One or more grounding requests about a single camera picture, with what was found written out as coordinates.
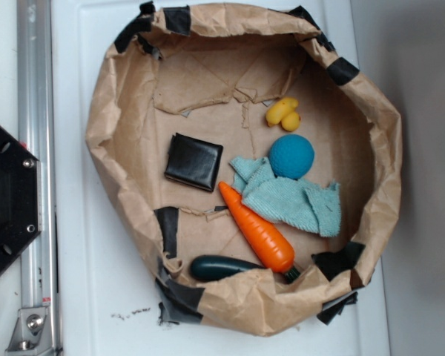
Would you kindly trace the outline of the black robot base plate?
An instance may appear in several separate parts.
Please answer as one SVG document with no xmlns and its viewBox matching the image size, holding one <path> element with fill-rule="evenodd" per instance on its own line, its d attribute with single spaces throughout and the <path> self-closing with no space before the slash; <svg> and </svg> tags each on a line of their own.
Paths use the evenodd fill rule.
<svg viewBox="0 0 445 356">
<path fill-rule="evenodd" d="M 40 162 L 0 126 L 0 276 L 41 232 Z"/>
</svg>

